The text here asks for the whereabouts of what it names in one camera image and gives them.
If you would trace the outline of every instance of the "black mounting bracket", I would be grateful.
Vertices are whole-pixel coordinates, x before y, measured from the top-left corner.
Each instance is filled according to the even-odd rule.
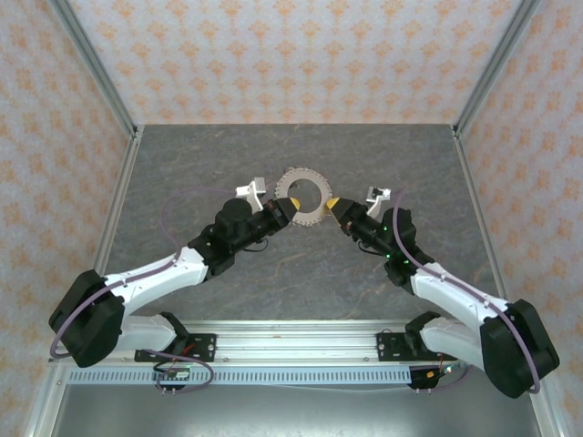
[[[376,351],[379,361],[440,361],[442,356],[431,351],[414,351],[407,344],[405,332],[379,332],[376,334]],[[443,354],[445,361],[457,360]]]
[[[187,347],[193,345],[185,357],[196,358],[205,362],[215,361],[215,352],[217,351],[217,334],[191,334],[186,340]],[[152,355],[146,351],[136,351],[134,355],[135,362],[164,362],[167,358],[158,355]]]
[[[446,361],[455,357],[428,350],[421,338],[421,330],[426,323],[440,315],[428,311],[414,318],[404,326],[404,332],[379,332],[376,334],[376,350],[379,361]]]

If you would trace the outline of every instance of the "wall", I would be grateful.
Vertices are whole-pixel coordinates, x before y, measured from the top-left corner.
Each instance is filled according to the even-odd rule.
[[[1,2],[0,29],[0,434],[17,436],[127,139],[46,0]]]
[[[573,435],[583,429],[582,23],[582,3],[543,0],[464,139],[511,294],[538,308],[557,346]]]
[[[453,123],[519,0],[73,0],[139,124]]]

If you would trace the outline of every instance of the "cable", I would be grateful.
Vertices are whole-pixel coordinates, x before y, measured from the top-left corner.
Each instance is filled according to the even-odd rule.
[[[518,347],[520,348],[523,355],[525,356],[525,359],[527,360],[528,368],[530,369],[530,373],[532,375],[532,379],[534,382],[534,388],[529,389],[528,392],[538,393],[540,391],[540,379],[538,378],[537,366],[535,365],[535,362],[532,359],[532,355],[530,354],[530,351],[528,350],[527,344],[525,343],[524,339],[520,335],[520,332],[518,332],[517,328],[514,326],[512,321],[507,317],[507,315],[501,309],[499,309],[496,305],[494,305],[492,302],[490,302],[490,300],[488,300],[488,299],[484,298],[483,296],[481,296],[480,294],[476,293],[475,291],[473,291],[472,289],[467,287],[463,282],[460,282],[459,280],[450,278],[446,275],[442,276],[441,274],[437,273],[436,271],[433,271],[433,270],[427,268],[426,266],[421,264],[419,261],[417,261],[417,259],[415,259],[409,253],[409,251],[406,249],[403,242],[401,241],[401,237],[399,236],[399,231],[397,229],[397,214],[399,211],[399,204],[401,203],[401,198],[402,198],[403,194],[404,194],[404,190],[401,189],[401,190],[397,191],[395,202],[394,202],[394,210],[393,210],[394,239],[396,240],[397,245],[399,246],[399,249],[401,249],[403,254],[411,262],[413,262],[413,264],[415,264],[415,266],[418,269],[421,269],[422,271],[430,274],[431,276],[433,276],[435,278],[438,278],[439,280],[444,280],[445,282],[449,282],[450,284],[454,285],[455,287],[458,287],[460,290],[465,291],[470,296],[472,296],[474,299],[477,299],[479,302],[487,304],[488,308],[491,308],[492,311],[495,312],[498,317],[500,317],[500,319],[506,324],[506,326],[508,327],[510,332],[512,332],[512,335],[514,336],[515,340],[518,343]]]
[[[158,351],[153,351],[150,349],[145,349],[144,352],[149,353],[151,355],[158,355],[159,357],[162,357],[162,358],[169,358],[171,360],[194,362],[195,364],[198,364],[198,365],[204,367],[207,371],[209,371],[209,378],[206,381],[204,381],[202,384],[192,385],[192,386],[189,386],[188,388],[184,388],[184,389],[179,390],[179,391],[174,391],[173,392],[174,394],[185,394],[185,393],[190,393],[193,391],[205,389],[215,379],[215,371],[212,369],[212,367],[210,367],[210,365],[207,362],[205,362],[203,360],[198,360],[196,358],[191,358],[191,357],[181,357],[180,355],[173,355],[171,353],[158,352]],[[161,373],[156,378],[156,388],[158,390],[160,390],[162,392],[162,394],[164,394],[166,389],[160,384],[160,382],[161,382],[162,378],[164,378],[164,376],[166,376],[169,373],[170,369],[172,369],[174,364],[176,364],[176,363],[173,363],[172,366],[168,367],[165,372]]]
[[[185,356],[187,353],[189,353],[189,351],[194,348],[195,343],[191,343],[189,346],[187,346],[186,348],[184,348],[184,350],[182,350],[182,352],[180,353],[180,356]],[[169,362],[172,363],[172,365],[168,368],[168,369],[161,369],[160,366],[164,366],[166,364],[168,364]],[[172,369],[172,367],[174,366],[174,364],[176,363],[176,359],[174,360],[164,360],[161,362],[157,362],[156,364],[154,364],[153,367],[153,371],[157,371],[157,372],[161,372],[163,373],[164,371],[170,371],[170,369]]]
[[[117,287],[119,287],[121,285],[128,284],[128,283],[134,282],[136,280],[140,280],[140,279],[144,279],[144,278],[148,278],[150,276],[156,275],[156,274],[158,274],[158,273],[160,273],[160,272],[162,272],[162,271],[164,271],[166,269],[169,269],[170,267],[172,267],[176,263],[177,259],[180,256],[180,243],[169,232],[168,226],[166,225],[166,217],[165,217],[166,216],[166,210],[169,207],[170,202],[174,198],[179,198],[181,196],[184,196],[186,193],[192,192],[192,191],[208,191],[208,192],[215,192],[215,193],[222,193],[222,194],[232,194],[232,191],[228,191],[228,190],[224,190],[224,189],[219,189],[219,188],[193,187],[193,188],[182,189],[178,193],[175,193],[172,196],[170,196],[169,198],[167,198],[166,201],[164,202],[164,206],[162,207],[162,212],[160,214],[160,226],[162,228],[162,231],[166,235],[166,237],[172,243],[174,243],[174,246],[175,246],[174,257],[172,257],[172,259],[169,262],[167,262],[166,264],[164,264],[161,267],[158,267],[157,269],[153,269],[153,270],[150,270],[150,271],[146,271],[146,272],[140,273],[140,274],[138,274],[136,276],[132,276],[130,278],[126,278],[126,281],[125,282],[123,280],[119,280],[117,282],[114,282],[113,284],[109,284],[109,285],[105,286],[104,288],[102,288],[101,290],[96,291],[94,294],[92,294],[86,300],[84,300],[78,307],[75,308],[75,310],[69,315],[69,317],[67,317],[65,319],[65,321],[63,322],[63,324],[61,325],[61,327],[56,332],[55,338],[51,342],[51,346],[49,348],[49,352],[50,352],[51,357],[53,357],[55,359],[62,359],[62,358],[67,358],[67,357],[70,357],[71,356],[70,353],[58,353],[56,351],[56,348],[58,346],[58,343],[63,338],[63,335],[65,334],[65,331],[69,328],[69,326],[71,326],[71,323],[73,323],[73,321],[77,318],[77,316],[81,312],[83,312],[83,310],[86,309],[89,305],[91,305],[94,301],[96,301],[101,296],[105,295],[109,291],[112,291],[113,289],[115,289],[115,288],[117,288]]]
[[[367,249],[365,249],[363,247],[363,242],[361,240],[358,242],[358,249],[360,249],[361,252],[368,253],[369,255],[376,255],[377,257],[383,257],[384,256],[383,254],[381,254],[379,252],[375,252],[374,250],[367,250]]]
[[[265,242],[265,246],[263,246],[261,249],[243,249],[243,252],[263,252],[270,245],[270,241],[268,239],[260,239],[257,244],[262,242]]]

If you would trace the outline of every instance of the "wallpaper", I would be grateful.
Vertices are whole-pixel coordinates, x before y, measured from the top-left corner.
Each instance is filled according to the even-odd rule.
[[[550,330],[583,429],[583,3],[543,0],[464,139],[511,294]]]
[[[0,71],[0,435],[16,437],[127,139],[46,0],[0,2]]]
[[[138,124],[454,123],[519,0],[73,0]]]

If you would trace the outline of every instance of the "orange floral pattern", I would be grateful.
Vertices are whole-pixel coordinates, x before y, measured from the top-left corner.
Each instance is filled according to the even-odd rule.
[[[512,297],[538,308],[561,358],[570,435],[583,429],[581,16],[581,3],[542,3],[464,137]]]
[[[91,268],[127,138],[48,2],[3,1],[0,27],[0,434],[17,436],[48,317]]]
[[[454,123],[519,3],[72,0],[139,124]]]

